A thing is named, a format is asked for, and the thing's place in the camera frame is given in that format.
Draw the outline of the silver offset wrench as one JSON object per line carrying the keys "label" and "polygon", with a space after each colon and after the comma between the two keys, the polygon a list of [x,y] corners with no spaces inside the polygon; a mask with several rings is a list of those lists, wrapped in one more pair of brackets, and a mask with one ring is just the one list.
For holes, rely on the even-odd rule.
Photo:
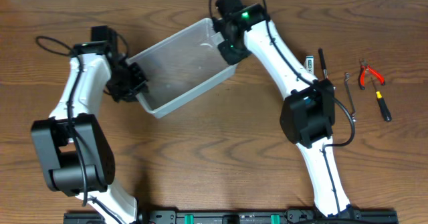
{"label": "silver offset wrench", "polygon": [[344,87],[346,89],[346,93],[348,95],[348,99],[349,99],[351,110],[352,110],[352,112],[350,114],[351,118],[352,118],[352,121],[356,122],[356,108],[355,108],[355,105],[354,105],[354,102],[353,102],[353,99],[352,99],[352,94],[350,93],[350,88],[349,88],[349,85],[348,85],[349,79],[350,79],[350,74],[348,72],[346,72],[344,74]]}

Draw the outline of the clear plastic container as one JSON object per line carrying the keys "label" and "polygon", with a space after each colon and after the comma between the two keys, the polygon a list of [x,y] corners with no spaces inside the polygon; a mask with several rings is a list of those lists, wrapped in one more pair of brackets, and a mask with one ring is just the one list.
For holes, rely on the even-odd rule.
{"label": "clear plastic container", "polygon": [[162,118],[235,74],[221,56],[223,37],[204,18],[128,59],[146,77],[147,89],[136,95],[142,107]]}

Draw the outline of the blue white screwdriver box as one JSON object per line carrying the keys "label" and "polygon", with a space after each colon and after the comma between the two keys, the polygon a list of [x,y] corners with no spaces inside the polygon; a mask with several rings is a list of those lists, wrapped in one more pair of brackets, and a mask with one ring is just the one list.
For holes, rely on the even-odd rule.
{"label": "blue white screwdriver box", "polygon": [[306,57],[305,68],[310,74],[314,75],[314,56],[309,55]]}

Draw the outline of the yellow black screwdriver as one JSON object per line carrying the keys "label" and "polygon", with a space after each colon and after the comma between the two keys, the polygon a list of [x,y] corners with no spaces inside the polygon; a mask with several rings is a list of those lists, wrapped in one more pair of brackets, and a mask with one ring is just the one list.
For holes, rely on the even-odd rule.
{"label": "yellow black screwdriver", "polygon": [[392,116],[391,113],[387,107],[387,103],[385,102],[385,99],[383,98],[381,92],[377,89],[377,86],[375,84],[375,81],[373,79],[371,79],[372,85],[374,87],[375,90],[375,94],[376,94],[376,98],[377,98],[377,103],[379,105],[380,111],[381,111],[381,115],[383,117],[383,120],[385,122],[390,122],[392,120]]}

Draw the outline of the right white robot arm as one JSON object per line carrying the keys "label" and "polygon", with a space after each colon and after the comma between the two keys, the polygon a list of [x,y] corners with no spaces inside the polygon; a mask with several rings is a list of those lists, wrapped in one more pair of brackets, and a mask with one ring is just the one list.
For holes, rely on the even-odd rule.
{"label": "right white robot arm", "polygon": [[314,202],[325,217],[341,217],[349,209],[334,160],[335,106],[330,80],[309,72],[279,36],[265,3],[244,5],[241,0],[209,2],[220,14],[213,28],[223,41],[221,57],[234,66],[254,55],[276,84],[283,99],[280,126],[286,138],[301,152],[312,187]]}

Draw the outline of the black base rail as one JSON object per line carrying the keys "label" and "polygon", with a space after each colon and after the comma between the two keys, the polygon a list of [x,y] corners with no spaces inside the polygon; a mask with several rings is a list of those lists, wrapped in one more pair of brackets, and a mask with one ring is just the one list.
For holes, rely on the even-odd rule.
{"label": "black base rail", "polygon": [[349,209],[340,216],[326,217],[319,211],[288,209],[256,212],[152,211],[137,215],[135,223],[153,224],[292,224],[292,223],[382,223],[399,224],[396,211]]}

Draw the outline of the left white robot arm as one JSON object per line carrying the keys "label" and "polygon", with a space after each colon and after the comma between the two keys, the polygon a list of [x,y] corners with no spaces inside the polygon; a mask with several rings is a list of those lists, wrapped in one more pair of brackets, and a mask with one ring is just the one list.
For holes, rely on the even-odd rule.
{"label": "left white robot arm", "polygon": [[134,102],[145,91],[146,76],[128,53],[118,51],[123,37],[102,25],[89,42],[66,48],[70,74],[62,97],[48,118],[36,120],[31,137],[43,177],[51,191],[76,197],[93,213],[66,213],[64,223],[149,223],[138,199],[115,178],[112,149],[97,120],[102,97]]}

